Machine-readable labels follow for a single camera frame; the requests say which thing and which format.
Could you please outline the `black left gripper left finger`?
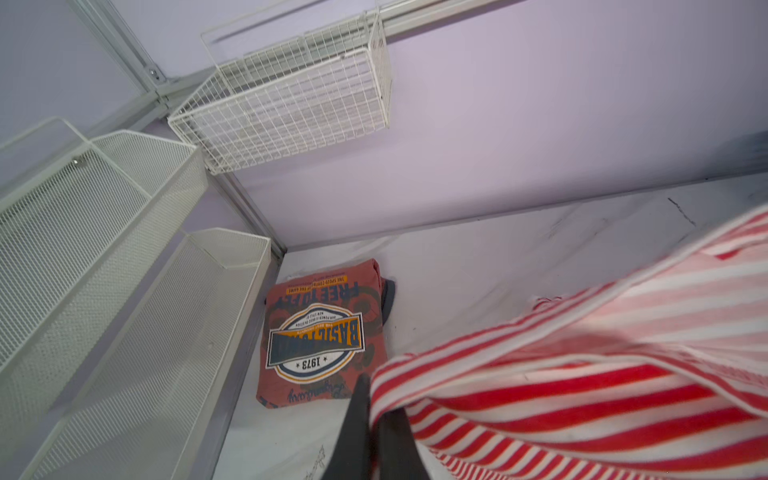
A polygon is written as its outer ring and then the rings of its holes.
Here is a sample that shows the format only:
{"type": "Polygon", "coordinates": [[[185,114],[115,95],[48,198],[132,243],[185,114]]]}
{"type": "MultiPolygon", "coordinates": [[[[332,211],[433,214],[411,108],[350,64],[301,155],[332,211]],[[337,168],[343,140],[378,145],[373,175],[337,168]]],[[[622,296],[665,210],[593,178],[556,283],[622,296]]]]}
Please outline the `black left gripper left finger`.
{"type": "Polygon", "coordinates": [[[322,480],[367,480],[371,476],[370,376],[358,376],[340,433],[322,480]]]}

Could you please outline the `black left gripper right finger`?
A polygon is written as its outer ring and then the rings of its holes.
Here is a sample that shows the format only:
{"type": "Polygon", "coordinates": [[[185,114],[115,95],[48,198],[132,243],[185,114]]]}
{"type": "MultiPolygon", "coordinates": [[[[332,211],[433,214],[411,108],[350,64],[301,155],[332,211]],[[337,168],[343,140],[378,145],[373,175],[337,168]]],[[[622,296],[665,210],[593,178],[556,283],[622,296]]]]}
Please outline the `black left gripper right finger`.
{"type": "Polygon", "coordinates": [[[385,413],[377,425],[381,480],[429,480],[404,408],[385,413]]]}

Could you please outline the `red white striped tank top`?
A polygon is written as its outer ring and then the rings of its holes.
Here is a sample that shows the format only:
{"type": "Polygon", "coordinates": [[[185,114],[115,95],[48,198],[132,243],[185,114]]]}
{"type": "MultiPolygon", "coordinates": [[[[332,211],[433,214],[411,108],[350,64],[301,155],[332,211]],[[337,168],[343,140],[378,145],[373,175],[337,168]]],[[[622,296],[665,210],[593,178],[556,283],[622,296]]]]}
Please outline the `red white striped tank top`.
{"type": "Polygon", "coordinates": [[[658,263],[397,357],[370,422],[403,409],[458,479],[763,479],[767,210],[658,263]]]}

